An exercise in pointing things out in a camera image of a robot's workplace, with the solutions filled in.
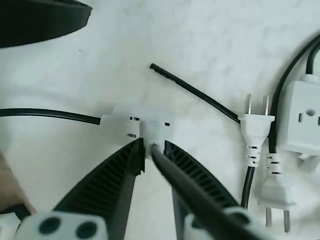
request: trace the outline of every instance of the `plug prong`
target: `plug prong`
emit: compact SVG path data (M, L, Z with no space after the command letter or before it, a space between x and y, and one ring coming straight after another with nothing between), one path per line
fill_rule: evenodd
M283 211L283 214L284 214L284 231L286 233L290 232L290 211Z
M252 97L251 94L248 94L246 96L246 110L245 110L246 114L251 114L251 107L252 107L251 97Z
M264 109L264 115L269 115L269 105L270 105L270 97L264 96L263 97L263 109Z
M265 226L267 228L270 228L272 225L272 212L271 212L271 207L266 207L265 208Z

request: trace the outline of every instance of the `electrical plug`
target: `electrical plug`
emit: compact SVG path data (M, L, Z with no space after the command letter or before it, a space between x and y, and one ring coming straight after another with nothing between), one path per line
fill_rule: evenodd
M268 173L262 185L258 204L265 207L266 226L272 225L272 209L283 210L284 231L290 231L290 208L293 202L290 186L282 174L281 163L277 153L270 153L266 157Z
M252 113L252 96L247 97L246 114L239 117L241 133L246 143L247 165L256 168L259 165L261 148L268 137L275 116L269 115L269 96L263 98L263 114Z

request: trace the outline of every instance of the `power outlet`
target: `power outlet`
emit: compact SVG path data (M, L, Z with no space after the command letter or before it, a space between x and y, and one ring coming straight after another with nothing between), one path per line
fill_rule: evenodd
M278 122L278 147L320 155L320 84L291 82L284 93Z

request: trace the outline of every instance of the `black cable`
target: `black cable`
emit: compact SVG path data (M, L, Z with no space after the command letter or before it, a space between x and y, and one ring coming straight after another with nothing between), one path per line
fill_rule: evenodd
M255 174L255 167L248 166L246 170L243 190L242 190L242 197L241 197L241 207L247 209L248 203L249 203L249 195L250 195L250 189L252 185L252 180L254 178Z
M308 60L306 61L305 74L314 74L314 61L319 50L320 50L320 41L314 45L314 47L309 53Z
M0 117L9 116L40 116L50 117L58 119L68 119L88 124L100 125L101 118L94 116L87 116L66 111L57 111L49 109L38 109L38 108L7 108L0 109Z
M202 99L203 101L207 102L220 112L222 112L224 115L228 116L238 124L240 123L240 120L238 119L238 115L235 114L233 111L229 110L225 106L223 106L221 103L217 102L216 100L212 99L208 95L204 94L203 92L199 91L198 89L194 88L190 84L186 83L179 77L173 75L172 73L164 70L163 68L159 67L158 65L152 63L150 65L150 69L154 70L156 73L160 74L161 76L172 80L176 84L178 84L180 87L184 88L185 90L189 91L190 93L196 95L198 98Z
M287 77L289 76L290 72L294 68L294 66L297 64L297 62L302 58L302 56L317 42L320 41L320 34L318 34L316 37L314 37L305 47L295 56L295 58L292 60L292 62L289 64L289 66L286 68L284 73L282 74L278 85L276 86L276 89L274 91L273 99L272 99L272 105L270 114L272 116L275 116L274 122L271 124L270 133L269 133L269 153L274 154L277 152L276 146L277 146L277 112L278 112L278 103L280 98L281 90L286 82Z

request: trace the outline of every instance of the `black object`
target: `black object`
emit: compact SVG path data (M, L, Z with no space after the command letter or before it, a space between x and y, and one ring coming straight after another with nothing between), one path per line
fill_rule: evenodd
M217 240L235 239L235 236L243 240L257 240L243 228L243 219L238 219L241 216L230 217L223 213L224 208L239 205L208 170L168 141L165 143L165 155L156 148L152 149L156 166L172 185L179 240L183 239L184 218L190 212L198 220L194 225L205 228ZM109 239L123 240L135 178L144 170L145 148L143 139L139 138L90 172L54 210L101 216L107 223ZM84 229L88 232L93 230L90 226L78 228L77 235ZM79 235L85 239L89 234Z
M224 186L204 166L181 148L166 141L164 154L221 209L239 206ZM172 197L177 240L183 240L185 217L190 211L174 188L172 188Z
M306 61L305 74L314 74L314 61L320 50L320 41L317 42L311 52L309 53L308 60Z
M255 174L255 167L248 166L246 170L243 190L242 190L242 197L241 197L241 207L247 209L249 203L249 196L250 196L250 189L252 185L252 180Z
M1 0L0 48L75 32L87 25L91 10L76 0Z
M61 219L59 217L49 217L44 220L39 226L39 232L42 235L53 234L61 225Z
M243 220L238 221L236 217L229 217L223 213L221 203L213 200L184 171L164 156L158 145L152 146L151 154L156 167L212 239L259 239L243 227Z
M15 215L18 217L18 219L20 219L20 221L31 215L31 213L23 203L7 207L5 210L0 212L0 215L9 213L15 213Z
M123 240L135 179L144 170L144 143L139 138L92 170L54 210L100 216L109 239Z
M177 76L173 75L172 73L164 70L163 68L159 67L158 65L152 63L150 65L150 69L154 70L156 73L160 74L161 76L174 81L176 84L178 84L180 87L184 88L185 90L189 91L190 93L196 95L198 98L202 99L203 101L207 102L220 112L222 112L224 115L228 116L238 124L240 123L240 120L238 119L238 115L235 114L233 111L229 110L225 106L223 106L221 103L217 102L216 100L212 99L208 95L204 94L203 92L199 91L198 89L194 88L190 84L186 83L182 79L178 78Z
M58 119L68 119L88 124L99 125L101 118L95 116L87 116L66 111L57 111L50 109L38 109L38 108L7 108L0 109L0 117L10 116L40 116L50 117Z
M92 221L87 221L85 223L82 223L77 229L76 229L76 236L79 239L90 239L94 235L96 235L97 232L97 224L95 224Z
M291 73L292 69L295 67L297 62L303 57L303 55L310 49L312 46L320 41L320 34L315 36L310 42L308 42L301 51L298 52L298 54L295 56L295 58L290 62L289 66L286 68L284 73L282 74L278 85L276 86L276 89L274 91L272 104L271 104L271 110L270 114L275 116L274 122L271 123L270 133L269 133L269 153L275 154L277 153L277 113L278 113L278 107L279 107L279 99L280 99L280 93L282 91L282 88Z

